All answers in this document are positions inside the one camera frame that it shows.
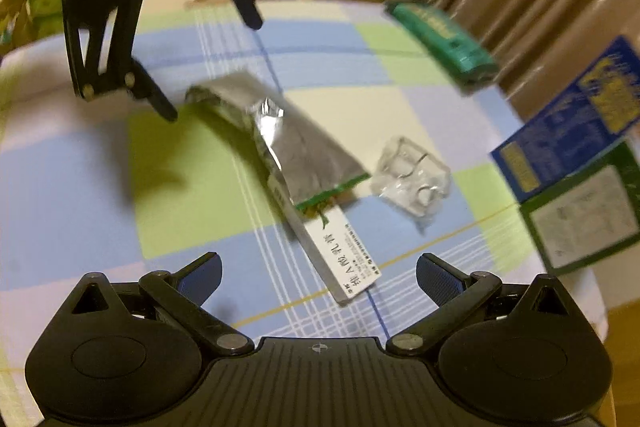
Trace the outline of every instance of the yellow stripe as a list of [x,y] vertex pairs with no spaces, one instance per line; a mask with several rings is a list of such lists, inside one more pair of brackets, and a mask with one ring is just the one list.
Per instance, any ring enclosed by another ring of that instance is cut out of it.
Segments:
[[[387,261],[386,263],[381,264],[380,268],[382,269],[382,268],[385,268],[386,266],[391,266],[392,264],[395,264],[398,261],[402,261],[402,259],[406,259],[407,257],[411,257],[412,255],[415,255],[417,253],[424,252],[424,250],[426,250],[427,248],[431,248],[433,245],[437,245],[438,243],[441,243],[442,241],[445,241],[446,239],[450,239],[451,237],[454,237],[454,236],[458,235],[459,233],[466,232],[466,230],[469,230],[469,229],[472,229],[473,227],[481,225],[485,221],[488,221],[489,219],[493,219],[495,216],[498,216],[499,214],[509,210],[510,208],[513,208],[516,205],[517,205],[517,203],[512,203],[509,206],[505,206],[504,208],[501,208],[497,212],[494,212],[493,214],[489,214],[488,216],[485,216],[482,219],[479,219],[478,221],[474,221],[474,222],[470,223],[469,225],[466,225],[466,226],[464,226],[464,227],[462,227],[460,229],[455,230],[454,232],[450,232],[450,233],[446,233],[445,235],[441,235],[440,237],[438,237],[437,239],[434,239],[433,241],[425,243],[424,245],[420,245],[420,247],[418,247],[418,248],[414,248],[413,250],[410,250],[410,251],[408,251],[406,253],[403,253],[403,254],[399,255],[398,257],[394,257],[393,259]],[[280,313],[281,311],[288,310],[290,308],[293,308],[294,306],[300,306],[300,304],[304,304],[305,302],[309,302],[309,301],[311,301],[313,299],[316,299],[318,297],[322,297],[323,295],[325,295],[327,293],[329,293],[329,291],[326,290],[326,289],[321,290],[319,292],[312,293],[311,295],[307,295],[306,297],[303,297],[301,299],[297,299],[295,301],[291,301],[290,303],[283,304],[282,306],[278,306],[277,308],[274,308],[274,309],[269,310],[267,312],[262,312],[262,313],[259,313],[257,315],[254,315],[253,317],[249,317],[248,319],[243,319],[241,321],[238,321],[238,322],[232,324],[231,326],[233,328],[236,328],[236,329],[242,328],[243,326],[246,326],[247,324],[251,324],[252,322],[255,322],[255,321],[260,321],[265,317],[270,317],[271,315],[275,315],[277,313]]]

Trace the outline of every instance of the silver foil packet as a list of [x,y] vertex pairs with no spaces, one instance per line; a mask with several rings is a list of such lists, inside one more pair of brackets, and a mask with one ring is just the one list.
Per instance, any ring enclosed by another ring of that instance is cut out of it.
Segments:
[[280,93],[246,71],[190,87],[187,102],[204,102],[250,133],[260,158],[298,210],[369,178],[335,140]]

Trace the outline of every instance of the checkered tablecloth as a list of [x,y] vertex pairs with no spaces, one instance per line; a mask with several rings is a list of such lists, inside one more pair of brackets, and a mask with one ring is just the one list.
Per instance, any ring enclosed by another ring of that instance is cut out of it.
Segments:
[[258,339],[386,339],[434,309],[415,283],[433,251],[463,271],[530,282],[542,265],[488,152],[520,125],[500,92],[463,98],[447,73],[377,5],[272,1],[259,32],[230,7],[140,21],[134,54],[174,102],[203,79],[248,68],[368,169],[405,135],[453,172],[450,197],[419,230],[370,193],[345,207],[382,268],[340,308],[271,201],[251,142],[183,107],[167,124],[124,93],[74,96],[56,37],[0,69],[0,409],[9,427],[41,418],[24,361],[82,274],[135,281],[200,254],[223,261],[205,308]]

